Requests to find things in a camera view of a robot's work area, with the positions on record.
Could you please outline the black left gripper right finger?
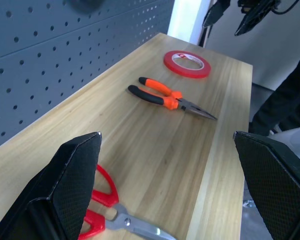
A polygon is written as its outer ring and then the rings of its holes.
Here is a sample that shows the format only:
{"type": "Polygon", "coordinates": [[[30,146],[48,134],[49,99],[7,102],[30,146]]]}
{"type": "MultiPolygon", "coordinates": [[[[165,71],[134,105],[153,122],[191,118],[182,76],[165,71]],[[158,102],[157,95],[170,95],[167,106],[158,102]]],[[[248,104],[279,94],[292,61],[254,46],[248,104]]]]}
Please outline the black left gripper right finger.
{"type": "Polygon", "coordinates": [[[284,143],[236,131],[249,193],[273,240],[300,240],[300,159],[284,143]]]}

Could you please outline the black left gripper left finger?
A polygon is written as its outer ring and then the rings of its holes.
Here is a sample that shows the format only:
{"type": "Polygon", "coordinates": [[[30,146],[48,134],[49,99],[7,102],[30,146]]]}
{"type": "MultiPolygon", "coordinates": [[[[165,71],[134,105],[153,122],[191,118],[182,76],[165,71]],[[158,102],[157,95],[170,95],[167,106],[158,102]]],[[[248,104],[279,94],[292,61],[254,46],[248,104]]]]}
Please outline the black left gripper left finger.
{"type": "Polygon", "coordinates": [[[0,221],[0,240],[78,240],[101,144],[99,131],[63,143],[0,221]]]}

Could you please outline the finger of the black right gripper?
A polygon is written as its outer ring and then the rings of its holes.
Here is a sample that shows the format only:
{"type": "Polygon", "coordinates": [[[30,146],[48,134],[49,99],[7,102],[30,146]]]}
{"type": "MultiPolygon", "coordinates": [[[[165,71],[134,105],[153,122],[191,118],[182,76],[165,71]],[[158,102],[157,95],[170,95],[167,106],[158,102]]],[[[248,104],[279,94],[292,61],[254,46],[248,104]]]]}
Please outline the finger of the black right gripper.
{"type": "Polygon", "coordinates": [[[203,20],[203,27],[207,28],[214,25],[223,16],[230,3],[231,0],[217,0],[207,11],[203,20]]]}
{"type": "Polygon", "coordinates": [[[271,6],[270,3],[262,1],[249,12],[241,12],[244,14],[244,17],[234,35],[240,36],[251,31],[273,8],[275,8],[275,6],[271,6]]]}

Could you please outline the grey pegboard panel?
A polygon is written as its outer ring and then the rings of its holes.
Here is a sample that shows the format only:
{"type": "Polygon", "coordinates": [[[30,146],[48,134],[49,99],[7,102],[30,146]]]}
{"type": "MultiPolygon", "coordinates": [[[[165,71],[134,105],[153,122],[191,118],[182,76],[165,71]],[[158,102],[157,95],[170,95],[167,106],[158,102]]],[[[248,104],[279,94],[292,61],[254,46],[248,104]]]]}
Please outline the grey pegboard panel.
{"type": "Polygon", "coordinates": [[[0,0],[0,146],[159,33],[175,0],[0,0]]]}

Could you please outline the silver robot body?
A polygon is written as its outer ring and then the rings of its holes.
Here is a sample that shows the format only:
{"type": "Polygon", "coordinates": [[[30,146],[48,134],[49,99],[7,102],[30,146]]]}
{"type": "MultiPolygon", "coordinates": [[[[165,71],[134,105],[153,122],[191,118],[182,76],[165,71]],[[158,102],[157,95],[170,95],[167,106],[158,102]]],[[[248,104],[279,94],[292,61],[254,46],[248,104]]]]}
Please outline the silver robot body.
{"type": "Polygon", "coordinates": [[[270,145],[289,166],[300,167],[300,127],[268,136],[270,145]]]}

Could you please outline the red tape roll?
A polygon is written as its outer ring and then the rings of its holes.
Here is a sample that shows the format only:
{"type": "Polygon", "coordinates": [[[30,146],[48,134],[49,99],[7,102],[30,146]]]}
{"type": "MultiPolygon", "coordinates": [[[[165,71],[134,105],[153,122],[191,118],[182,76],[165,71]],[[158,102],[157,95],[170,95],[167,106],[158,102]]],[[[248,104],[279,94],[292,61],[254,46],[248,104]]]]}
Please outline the red tape roll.
{"type": "Polygon", "coordinates": [[[212,70],[211,65],[203,57],[188,51],[169,51],[164,55],[163,63],[172,72],[192,79],[206,78],[212,70]],[[193,69],[181,66],[176,62],[176,59],[190,60],[197,63],[200,68],[193,69]]]}

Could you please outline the person in black trousers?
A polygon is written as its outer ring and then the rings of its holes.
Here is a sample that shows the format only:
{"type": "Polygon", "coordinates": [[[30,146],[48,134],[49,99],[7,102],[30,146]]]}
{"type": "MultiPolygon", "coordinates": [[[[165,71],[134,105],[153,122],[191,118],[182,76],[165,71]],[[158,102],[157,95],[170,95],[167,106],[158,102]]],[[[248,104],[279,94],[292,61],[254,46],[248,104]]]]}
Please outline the person in black trousers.
{"type": "Polygon", "coordinates": [[[282,132],[300,128],[300,60],[254,114],[248,131],[268,136],[275,127],[282,132]]]}

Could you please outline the orange black needle-nose pliers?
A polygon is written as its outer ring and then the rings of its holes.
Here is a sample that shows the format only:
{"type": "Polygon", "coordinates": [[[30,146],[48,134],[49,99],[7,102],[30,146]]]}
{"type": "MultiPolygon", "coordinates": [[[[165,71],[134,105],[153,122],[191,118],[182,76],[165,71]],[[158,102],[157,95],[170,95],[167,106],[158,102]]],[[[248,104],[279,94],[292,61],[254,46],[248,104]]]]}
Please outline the orange black needle-nose pliers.
{"type": "Polygon", "coordinates": [[[182,110],[184,112],[192,113],[211,120],[217,120],[215,116],[206,110],[184,99],[180,91],[174,91],[165,84],[152,78],[139,77],[138,81],[145,87],[153,89],[159,93],[155,94],[153,92],[149,92],[136,85],[128,86],[127,89],[130,91],[130,93],[148,103],[163,106],[168,110],[182,110]]]}

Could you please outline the red handled scissors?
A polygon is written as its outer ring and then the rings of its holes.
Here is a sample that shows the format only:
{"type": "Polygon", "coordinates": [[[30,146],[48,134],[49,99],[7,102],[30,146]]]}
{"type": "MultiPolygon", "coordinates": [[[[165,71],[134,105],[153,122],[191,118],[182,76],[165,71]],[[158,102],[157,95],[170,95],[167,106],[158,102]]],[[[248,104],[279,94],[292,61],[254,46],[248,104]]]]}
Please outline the red handled scissors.
{"type": "Polygon", "coordinates": [[[105,178],[111,192],[105,193],[93,190],[91,199],[107,208],[115,209],[116,215],[112,220],[108,220],[103,215],[88,209],[84,221],[89,224],[89,230],[81,233],[78,240],[94,237],[106,229],[113,231],[124,229],[146,240],[177,240],[163,229],[130,215],[127,209],[120,204],[117,188],[111,176],[100,165],[97,165],[96,170],[105,178]]]}

